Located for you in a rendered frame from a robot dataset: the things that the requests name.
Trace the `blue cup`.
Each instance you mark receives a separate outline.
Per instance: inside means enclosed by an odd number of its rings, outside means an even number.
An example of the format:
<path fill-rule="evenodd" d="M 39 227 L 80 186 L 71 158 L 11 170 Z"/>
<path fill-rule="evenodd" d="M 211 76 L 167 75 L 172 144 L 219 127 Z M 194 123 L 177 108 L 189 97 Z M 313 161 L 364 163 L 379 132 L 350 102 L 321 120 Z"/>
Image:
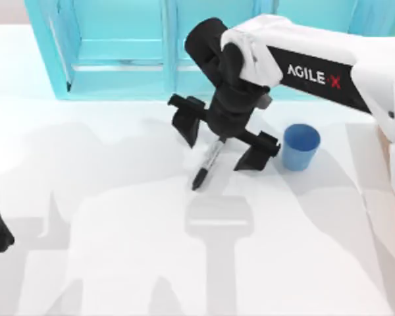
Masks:
<path fill-rule="evenodd" d="M 320 143 L 321 136 L 316 128 L 304 123 L 290 125 L 283 134 L 282 164 L 289 171 L 304 171 Z"/>

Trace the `black marker pen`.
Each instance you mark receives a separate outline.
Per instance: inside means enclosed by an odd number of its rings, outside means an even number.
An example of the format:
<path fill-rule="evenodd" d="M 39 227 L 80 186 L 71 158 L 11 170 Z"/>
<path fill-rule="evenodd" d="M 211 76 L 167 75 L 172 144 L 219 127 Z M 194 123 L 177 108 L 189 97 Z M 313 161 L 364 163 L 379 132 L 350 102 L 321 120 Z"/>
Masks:
<path fill-rule="evenodd" d="M 201 167 L 199 168 L 195 178 L 192 181 L 193 191 L 201 187 L 225 143 L 226 138 L 219 138 L 207 150 L 207 153 L 205 154 L 205 159 L 203 160 Z"/>

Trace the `light blue rack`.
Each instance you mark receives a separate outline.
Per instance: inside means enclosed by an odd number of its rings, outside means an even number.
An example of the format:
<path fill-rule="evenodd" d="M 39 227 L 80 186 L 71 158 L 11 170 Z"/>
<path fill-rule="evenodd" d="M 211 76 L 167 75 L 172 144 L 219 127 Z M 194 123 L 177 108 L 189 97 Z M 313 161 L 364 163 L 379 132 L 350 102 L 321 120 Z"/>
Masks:
<path fill-rule="evenodd" d="M 395 0 L 24 0 L 55 97 L 207 99 L 213 86 L 184 48 L 206 18 L 232 27 L 259 14 L 364 36 L 395 36 Z"/>

